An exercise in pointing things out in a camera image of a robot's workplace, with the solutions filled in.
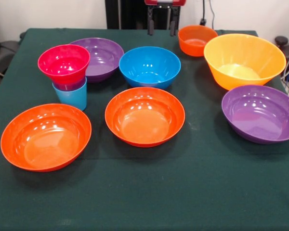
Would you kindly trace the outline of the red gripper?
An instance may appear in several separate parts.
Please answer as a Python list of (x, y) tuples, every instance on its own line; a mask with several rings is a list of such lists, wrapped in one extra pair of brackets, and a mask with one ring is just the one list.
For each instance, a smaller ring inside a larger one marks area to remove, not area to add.
[(178, 7), (184, 6), (185, 0), (144, 0), (147, 9), (147, 33), (152, 36), (154, 34), (154, 20), (153, 20), (153, 9), (154, 6), (166, 4), (169, 6), (173, 6), (171, 8), (171, 20), (170, 20), (170, 36), (176, 35), (177, 30), (177, 21), (178, 21)]

